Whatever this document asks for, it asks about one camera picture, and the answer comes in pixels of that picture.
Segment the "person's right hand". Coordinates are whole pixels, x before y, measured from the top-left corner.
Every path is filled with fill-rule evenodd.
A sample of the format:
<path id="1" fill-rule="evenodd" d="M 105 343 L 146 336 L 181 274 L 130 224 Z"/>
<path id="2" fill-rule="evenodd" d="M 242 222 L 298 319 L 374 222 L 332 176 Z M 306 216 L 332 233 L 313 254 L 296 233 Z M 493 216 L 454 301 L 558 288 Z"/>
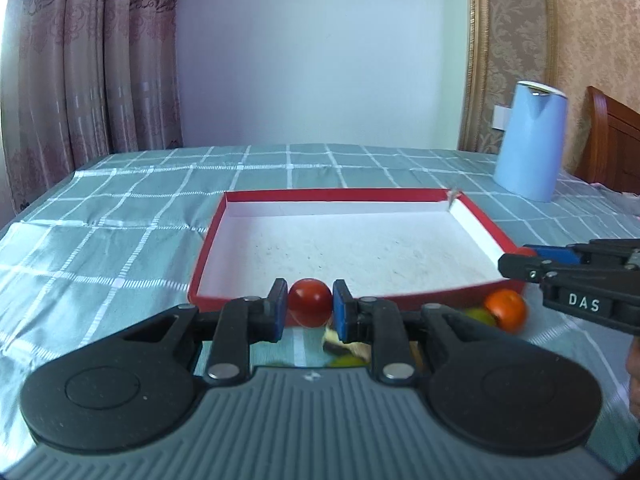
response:
<path id="1" fill-rule="evenodd" d="M 629 411 L 640 419 L 640 337 L 631 341 L 626 359 L 626 371 L 629 375 L 628 399 Z"/>

